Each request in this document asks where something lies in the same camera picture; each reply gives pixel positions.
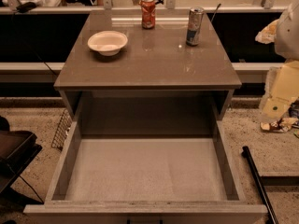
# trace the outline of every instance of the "desk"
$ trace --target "desk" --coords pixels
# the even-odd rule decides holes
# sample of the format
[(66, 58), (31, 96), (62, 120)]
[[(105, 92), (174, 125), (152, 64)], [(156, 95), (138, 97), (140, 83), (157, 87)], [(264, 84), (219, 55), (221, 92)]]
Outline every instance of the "desk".
[[(141, 28), (139, 10), (93, 11), (55, 88), (73, 123), (40, 223), (253, 223), (225, 144), (221, 120), (241, 83), (204, 16), (200, 45), (185, 44), (188, 10), (157, 10)], [(125, 33), (113, 57), (89, 37)]]

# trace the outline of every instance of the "black pole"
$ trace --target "black pole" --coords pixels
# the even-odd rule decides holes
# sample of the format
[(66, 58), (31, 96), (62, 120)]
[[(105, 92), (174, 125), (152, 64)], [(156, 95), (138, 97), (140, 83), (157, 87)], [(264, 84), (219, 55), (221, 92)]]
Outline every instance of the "black pole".
[(268, 209), (268, 216), (269, 216), (269, 221), (271, 224), (278, 224), (278, 220), (277, 220), (277, 217), (275, 215), (275, 212), (272, 208), (272, 205), (270, 203), (270, 200), (268, 198), (268, 195), (264, 189), (264, 186), (263, 186), (263, 181), (259, 175), (259, 172), (255, 166), (255, 163), (254, 163), (254, 160), (250, 154), (250, 150), (247, 146), (244, 146), (243, 147), (243, 152), (242, 152), (242, 156), (244, 158), (247, 159), (248, 163), (249, 163), (249, 167), (250, 167), (250, 170), (251, 170), (251, 173), (252, 173), (252, 176), (254, 178), (254, 181), (255, 181), (255, 184), (258, 188), (258, 191), (260, 193), (260, 196), (262, 198), (262, 201), (263, 201), (263, 204), (266, 205), (267, 209)]
[(128, 220), (127, 220), (127, 224), (130, 224), (130, 223), (131, 223), (131, 220), (128, 219)]

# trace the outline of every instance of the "white bowl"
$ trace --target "white bowl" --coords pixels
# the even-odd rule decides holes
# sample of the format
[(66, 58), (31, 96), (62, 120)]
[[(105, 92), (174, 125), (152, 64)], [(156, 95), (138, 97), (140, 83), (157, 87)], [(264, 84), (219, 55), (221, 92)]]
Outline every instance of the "white bowl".
[(104, 56), (113, 56), (119, 53), (128, 43), (125, 34), (116, 31), (104, 31), (89, 38), (87, 45), (90, 49), (98, 51)]

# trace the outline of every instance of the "floor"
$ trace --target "floor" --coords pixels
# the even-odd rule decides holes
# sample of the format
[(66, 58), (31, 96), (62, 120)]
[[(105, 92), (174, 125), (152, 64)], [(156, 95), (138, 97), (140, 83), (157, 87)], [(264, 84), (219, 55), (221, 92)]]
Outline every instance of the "floor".
[[(234, 98), (223, 119), (226, 140), (231, 147), (247, 202), (262, 203), (242, 147), (248, 146), (260, 173), (299, 176), (299, 139), (287, 133), (262, 133), (259, 128), (259, 98)], [(61, 150), (57, 131), (62, 128), (64, 104), (60, 98), (1, 98), (0, 115), (6, 117), (11, 130), (28, 130), (37, 135), (43, 149), (22, 173), (22, 177), (45, 200), (51, 177)], [(21, 179), (12, 185), (19, 193), (38, 200)], [(299, 219), (299, 187), (266, 188), (279, 223), (295, 224)], [(19, 224), (35, 224), (22, 213), (22, 207), (0, 198), (0, 223), (14, 220)], [(265, 223), (262, 218), (257, 224)]]

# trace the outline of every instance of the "soda can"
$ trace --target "soda can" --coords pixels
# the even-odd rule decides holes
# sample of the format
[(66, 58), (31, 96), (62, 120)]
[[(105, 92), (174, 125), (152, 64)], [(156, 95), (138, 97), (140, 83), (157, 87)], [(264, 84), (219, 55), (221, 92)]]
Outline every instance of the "soda can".
[(186, 43), (189, 46), (197, 46), (199, 44), (199, 33), (204, 17), (204, 9), (202, 7), (192, 7), (189, 11), (189, 21)]
[(142, 10), (142, 27), (153, 28), (156, 24), (156, 3), (154, 0), (139, 0)]

